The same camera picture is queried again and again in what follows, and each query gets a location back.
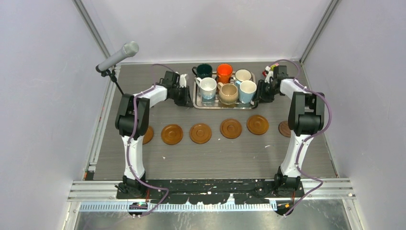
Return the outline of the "orange brown coaster front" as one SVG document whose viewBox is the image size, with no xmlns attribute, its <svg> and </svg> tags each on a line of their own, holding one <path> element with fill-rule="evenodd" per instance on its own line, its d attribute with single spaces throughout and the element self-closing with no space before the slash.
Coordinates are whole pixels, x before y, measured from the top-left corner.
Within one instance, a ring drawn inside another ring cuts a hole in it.
<svg viewBox="0 0 406 230">
<path fill-rule="evenodd" d="M 268 120 L 261 115 L 252 115 L 247 120 L 247 129 L 254 135 L 263 135 L 269 129 Z"/>
</svg>

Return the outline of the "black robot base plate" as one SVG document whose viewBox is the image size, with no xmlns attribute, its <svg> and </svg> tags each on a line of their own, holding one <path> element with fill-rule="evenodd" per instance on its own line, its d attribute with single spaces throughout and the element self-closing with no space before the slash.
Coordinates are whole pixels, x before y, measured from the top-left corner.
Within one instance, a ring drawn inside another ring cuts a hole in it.
<svg viewBox="0 0 406 230">
<path fill-rule="evenodd" d="M 148 180 L 146 187 L 136 183 L 136 187 L 120 182 L 117 199 L 141 199 L 152 204 L 191 203 L 214 205 L 224 204 L 233 199 L 236 204 L 264 204 L 267 198 L 299 199 L 305 193 L 303 187 L 298 190 L 276 188 L 272 179 L 178 179 Z"/>
</svg>

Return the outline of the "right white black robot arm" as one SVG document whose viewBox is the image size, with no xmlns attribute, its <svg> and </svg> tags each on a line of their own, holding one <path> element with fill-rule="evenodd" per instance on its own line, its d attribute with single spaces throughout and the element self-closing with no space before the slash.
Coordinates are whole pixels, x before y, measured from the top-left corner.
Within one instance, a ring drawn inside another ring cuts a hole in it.
<svg viewBox="0 0 406 230">
<path fill-rule="evenodd" d="M 308 146 L 324 127 L 324 95 L 310 92 L 298 79 L 290 77 L 285 65 L 266 66 L 262 74 L 265 78 L 258 82 L 255 101 L 270 103 L 277 94 L 291 100 L 287 119 L 290 142 L 273 184 L 275 194 L 283 197 L 298 190 Z"/>
</svg>

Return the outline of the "orange brown coaster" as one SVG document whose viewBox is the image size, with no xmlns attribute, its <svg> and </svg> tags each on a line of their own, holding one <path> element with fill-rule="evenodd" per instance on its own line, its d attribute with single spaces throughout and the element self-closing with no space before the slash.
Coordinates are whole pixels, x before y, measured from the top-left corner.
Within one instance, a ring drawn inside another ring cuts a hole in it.
<svg viewBox="0 0 406 230">
<path fill-rule="evenodd" d="M 153 137 L 154 137 L 154 130 L 151 126 L 149 126 L 144 135 L 144 138 L 143 138 L 143 145 L 149 143 Z"/>
<path fill-rule="evenodd" d="M 247 129 L 254 135 L 263 135 L 269 129 L 268 120 L 261 115 L 252 115 L 247 120 Z"/>
</svg>

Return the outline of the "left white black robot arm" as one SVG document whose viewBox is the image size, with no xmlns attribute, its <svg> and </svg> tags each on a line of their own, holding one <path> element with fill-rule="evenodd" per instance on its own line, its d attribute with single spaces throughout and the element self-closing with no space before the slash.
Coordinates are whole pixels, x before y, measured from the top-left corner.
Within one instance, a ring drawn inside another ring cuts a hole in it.
<svg viewBox="0 0 406 230">
<path fill-rule="evenodd" d="M 167 99 L 178 106 L 191 107 L 188 75 L 166 71 L 165 76 L 150 88 L 121 97 L 115 119 L 124 144 L 125 170 L 118 189 L 124 194 L 142 198 L 152 186 L 146 183 L 143 165 L 143 140 L 149 127 L 150 108 Z"/>
</svg>

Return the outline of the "dark wooden coaster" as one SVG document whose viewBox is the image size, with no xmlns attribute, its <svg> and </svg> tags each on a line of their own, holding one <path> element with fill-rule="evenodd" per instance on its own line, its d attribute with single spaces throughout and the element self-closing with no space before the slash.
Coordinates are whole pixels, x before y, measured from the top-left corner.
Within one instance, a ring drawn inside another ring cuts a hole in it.
<svg viewBox="0 0 406 230">
<path fill-rule="evenodd" d="M 289 129 L 288 121 L 280 122 L 278 125 L 278 131 L 284 137 L 287 137 L 287 138 L 291 137 L 291 130 Z"/>
</svg>

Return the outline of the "metal tray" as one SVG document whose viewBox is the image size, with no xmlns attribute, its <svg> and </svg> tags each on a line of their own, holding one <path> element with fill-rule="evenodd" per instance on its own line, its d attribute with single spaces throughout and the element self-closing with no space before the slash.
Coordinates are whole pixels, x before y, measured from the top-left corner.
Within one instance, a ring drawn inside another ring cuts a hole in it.
<svg viewBox="0 0 406 230">
<path fill-rule="evenodd" d="M 250 103 L 243 104 L 239 99 L 234 104 L 227 105 L 220 101 L 218 93 L 212 99 L 205 99 L 201 96 L 201 89 L 196 82 L 193 86 L 192 103 L 197 109 L 236 109 L 236 110 L 250 110 L 258 107 L 258 102 L 251 101 Z"/>
</svg>

